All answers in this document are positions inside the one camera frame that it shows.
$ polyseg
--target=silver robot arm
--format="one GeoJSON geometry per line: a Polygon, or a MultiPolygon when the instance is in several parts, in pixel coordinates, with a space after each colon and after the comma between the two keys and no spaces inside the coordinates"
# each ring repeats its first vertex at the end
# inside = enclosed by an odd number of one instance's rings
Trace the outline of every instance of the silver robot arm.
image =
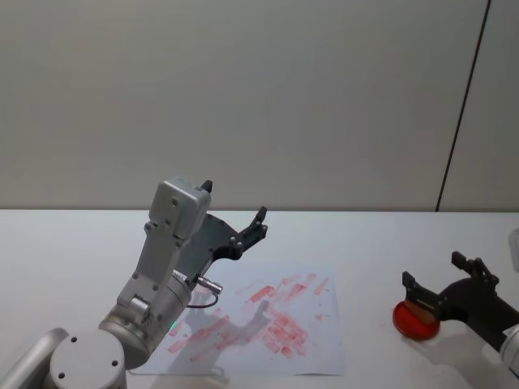
{"type": "Polygon", "coordinates": [[[222,287],[204,277],[220,258],[240,259],[266,236],[262,207],[241,232],[207,213],[212,183],[162,182],[144,226],[137,268],[117,304],[93,331],[56,328],[0,370],[0,389],[126,389],[126,370],[144,364],[188,307],[197,284],[216,301],[222,287]]]}

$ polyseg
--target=sheet of paper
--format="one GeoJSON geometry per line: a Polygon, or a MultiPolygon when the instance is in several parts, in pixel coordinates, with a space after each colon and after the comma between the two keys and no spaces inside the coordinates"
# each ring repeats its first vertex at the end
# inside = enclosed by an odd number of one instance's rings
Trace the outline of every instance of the sheet of paper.
{"type": "MultiPolygon", "coordinates": [[[[133,374],[344,374],[330,273],[221,260],[207,277],[224,285],[218,304],[185,310],[133,374]]],[[[191,304],[212,299],[197,287],[191,304]]]]}

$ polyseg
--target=table surface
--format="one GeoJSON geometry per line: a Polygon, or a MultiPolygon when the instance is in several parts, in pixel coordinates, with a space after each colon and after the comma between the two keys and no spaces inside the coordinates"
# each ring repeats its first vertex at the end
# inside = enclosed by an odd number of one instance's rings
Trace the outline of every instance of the table surface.
{"type": "MultiPolygon", "coordinates": [[[[254,212],[214,212],[236,229],[254,212]]],[[[133,272],[144,243],[142,211],[0,211],[0,361],[28,336],[53,327],[96,328],[133,272]]],[[[463,277],[450,264],[459,250],[482,257],[498,275],[500,296],[519,298],[508,234],[518,214],[269,212],[268,236],[242,260],[323,264],[335,273],[346,374],[325,376],[134,376],[129,388],[183,389],[322,386],[327,388],[501,388],[517,381],[462,323],[416,344],[392,325],[403,299],[401,273],[439,292],[463,277]]]]}

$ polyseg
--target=white wall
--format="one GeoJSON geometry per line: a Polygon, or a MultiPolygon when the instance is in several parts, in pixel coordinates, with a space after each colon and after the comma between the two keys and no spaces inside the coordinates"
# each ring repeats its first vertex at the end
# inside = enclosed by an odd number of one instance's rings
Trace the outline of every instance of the white wall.
{"type": "Polygon", "coordinates": [[[2,0],[0,207],[434,209],[483,0],[2,0]]]}
{"type": "Polygon", "coordinates": [[[519,211],[519,2],[493,2],[441,209],[519,211]]]}

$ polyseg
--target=red lid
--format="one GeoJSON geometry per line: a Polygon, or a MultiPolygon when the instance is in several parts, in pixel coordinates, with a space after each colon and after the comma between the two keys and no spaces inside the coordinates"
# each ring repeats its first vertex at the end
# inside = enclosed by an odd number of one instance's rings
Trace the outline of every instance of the red lid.
{"type": "Polygon", "coordinates": [[[420,320],[406,305],[404,301],[398,303],[392,312],[392,323],[395,328],[405,337],[412,340],[427,340],[433,338],[440,330],[440,321],[429,320],[425,323],[420,320]]]}

